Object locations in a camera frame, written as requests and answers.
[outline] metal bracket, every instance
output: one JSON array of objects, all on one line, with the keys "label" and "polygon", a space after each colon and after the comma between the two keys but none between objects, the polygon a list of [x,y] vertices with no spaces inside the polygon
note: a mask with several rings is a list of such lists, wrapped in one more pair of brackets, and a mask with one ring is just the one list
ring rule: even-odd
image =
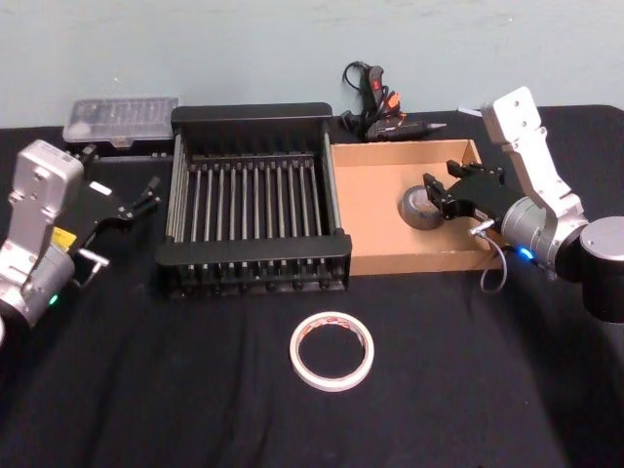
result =
[{"label": "metal bracket", "polygon": [[557,173],[533,97],[522,87],[484,105],[482,113],[489,137],[510,155],[525,194],[546,211],[536,253],[554,267],[561,243],[587,219],[580,198]]},{"label": "metal bracket", "polygon": [[0,281],[21,289],[50,246],[57,216],[73,200],[82,164],[42,140],[18,154],[9,234],[0,249]]}]

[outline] table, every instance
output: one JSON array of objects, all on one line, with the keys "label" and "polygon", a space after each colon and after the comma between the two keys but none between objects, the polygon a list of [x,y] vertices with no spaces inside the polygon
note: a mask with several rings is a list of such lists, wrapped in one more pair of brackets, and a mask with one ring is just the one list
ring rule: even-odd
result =
[{"label": "table", "polygon": [[[541,108],[562,177],[590,219],[624,214],[624,113]],[[511,168],[481,119],[431,138],[472,138]],[[0,131],[0,193],[15,154],[60,129]],[[334,141],[348,142],[340,131]],[[94,166],[132,199],[170,162]],[[517,181],[510,177],[512,184]],[[0,394],[0,466],[586,467],[624,464],[624,331],[583,309],[580,288],[510,261],[499,295],[478,273],[352,278],[348,292],[169,302],[154,291],[166,209],[94,250],[113,259],[82,294],[64,291]],[[0,210],[0,226],[8,219]],[[304,384],[288,355],[305,317],[337,310],[369,328],[369,377],[343,394]],[[359,357],[347,331],[305,341],[315,370]]]}]

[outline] yellow label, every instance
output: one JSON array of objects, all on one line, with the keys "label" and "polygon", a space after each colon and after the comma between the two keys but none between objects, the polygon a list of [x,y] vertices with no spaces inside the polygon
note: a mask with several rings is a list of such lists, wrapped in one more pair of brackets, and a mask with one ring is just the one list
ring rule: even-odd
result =
[{"label": "yellow label", "polygon": [[68,251],[71,245],[76,240],[76,236],[69,231],[55,227],[52,231],[52,242],[61,247],[64,251]]}]

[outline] metal rod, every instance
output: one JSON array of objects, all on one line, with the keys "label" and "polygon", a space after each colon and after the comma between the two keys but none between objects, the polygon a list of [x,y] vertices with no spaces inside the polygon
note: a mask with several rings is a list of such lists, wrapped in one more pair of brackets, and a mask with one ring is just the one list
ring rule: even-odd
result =
[{"label": "metal rod", "polygon": [[223,236],[223,168],[218,172],[218,205],[216,206],[216,239],[220,241]]},{"label": "metal rod", "polygon": [[284,225],[284,195],[282,194],[282,166],[277,167],[277,218],[280,227],[280,237],[286,236]]},{"label": "metal rod", "polygon": [[204,241],[211,239],[211,209],[213,207],[213,168],[208,169],[208,187],[206,189],[206,224],[204,224]]},{"label": "metal rod", "polygon": [[316,172],[314,171],[314,163],[310,166],[310,175],[312,177],[312,201],[314,202],[314,220],[316,222],[316,235],[322,236],[323,229],[321,226],[321,210],[319,209],[319,189],[316,184]]},{"label": "metal rod", "polygon": [[174,217],[176,215],[176,201],[177,201],[177,179],[179,177],[179,146],[181,142],[181,136],[175,136],[174,147],[174,163],[172,166],[172,184],[169,190],[169,206],[167,207],[167,229],[166,236],[174,237]]},{"label": "metal rod", "polygon": [[335,188],[335,175],[333,173],[332,145],[330,143],[330,134],[328,132],[325,132],[323,141],[324,141],[325,159],[327,161],[328,182],[330,183],[331,209],[333,211],[333,227],[337,229],[342,226],[342,223],[340,221],[340,208],[338,207],[338,194]]},{"label": "metal rod", "polygon": [[193,204],[193,223],[191,226],[191,242],[197,242],[197,216],[199,215],[199,194],[202,190],[202,170],[197,169],[195,172],[195,201]]},{"label": "metal rod", "polygon": [[310,235],[310,224],[308,222],[308,204],[305,195],[305,170],[303,164],[299,166],[299,188],[301,190],[301,212],[303,213],[303,235]]},{"label": "metal rod", "polygon": [[257,166],[253,168],[253,238],[260,238],[260,206],[259,206],[259,180]]},{"label": "metal rod", "polygon": [[267,164],[264,168],[264,182],[266,196],[266,238],[271,239],[273,237],[273,214],[271,213],[271,168]]},{"label": "metal rod", "polygon": [[178,165],[177,165],[177,184],[176,184],[176,188],[175,188],[175,207],[174,207],[174,216],[172,218],[173,220],[173,235],[174,235],[174,242],[180,242],[180,238],[179,238],[179,231],[180,231],[180,224],[181,224],[181,220],[182,220],[182,215],[184,213],[184,209],[185,207],[182,205],[182,194],[184,193],[184,176],[186,173],[186,164],[185,164],[185,156],[184,156],[184,150],[183,150],[183,145],[180,142],[180,146],[178,149],[178,154],[179,154],[179,158],[178,158]]},{"label": "metal rod", "polygon": [[289,164],[289,197],[291,199],[291,233],[296,237],[296,212],[294,210],[293,164]]},{"label": "metal rod", "polygon": [[180,203],[182,216],[179,223],[180,242],[184,242],[184,232],[186,231],[186,212],[188,210],[188,168],[185,163],[182,165],[182,200]]},{"label": "metal rod", "polygon": [[230,241],[235,237],[236,222],[234,216],[236,215],[236,169],[232,168],[230,172]]},{"label": "metal rod", "polygon": [[241,208],[241,218],[243,225],[241,226],[241,238],[247,240],[247,166],[243,166],[243,206]]}]

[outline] blue led light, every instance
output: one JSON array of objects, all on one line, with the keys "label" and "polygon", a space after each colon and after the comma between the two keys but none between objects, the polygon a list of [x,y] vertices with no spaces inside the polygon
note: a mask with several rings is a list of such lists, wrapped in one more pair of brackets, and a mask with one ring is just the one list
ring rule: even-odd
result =
[{"label": "blue led light", "polygon": [[525,249],[524,247],[520,247],[518,249],[518,255],[527,260],[533,260],[535,258],[535,255],[533,255],[533,252],[531,252],[529,249]]}]

